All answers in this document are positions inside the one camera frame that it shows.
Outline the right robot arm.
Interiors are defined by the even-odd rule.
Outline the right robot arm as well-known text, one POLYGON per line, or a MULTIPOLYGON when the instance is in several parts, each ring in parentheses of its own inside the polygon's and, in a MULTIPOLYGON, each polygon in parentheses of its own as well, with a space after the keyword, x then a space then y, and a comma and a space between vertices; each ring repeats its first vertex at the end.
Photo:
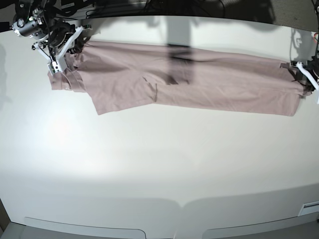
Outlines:
POLYGON ((68 68, 66 54, 80 53, 85 39, 83 32, 91 25, 71 24, 72 16, 87 7, 91 0, 65 0, 57 6, 55 0, 19 0, 15 3, 12 29, 19 37, 35 40, 32 50, 37 50, 46 60, 51 75, 63 73, 68 68))

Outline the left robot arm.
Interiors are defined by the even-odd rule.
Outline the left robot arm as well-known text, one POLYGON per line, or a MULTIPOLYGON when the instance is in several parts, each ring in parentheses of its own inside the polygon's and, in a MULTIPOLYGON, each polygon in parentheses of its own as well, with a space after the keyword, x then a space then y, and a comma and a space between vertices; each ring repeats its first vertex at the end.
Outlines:
POLYGON ((316 96, 316 103, 319 104, 319 31, 314 34, 316 43, 315 53, 311 60, 306 64, 301 61, 291 61, 290 66, 297 70, 297 73, 302 74, 305 78, 305 89, 312 92, 316 96))

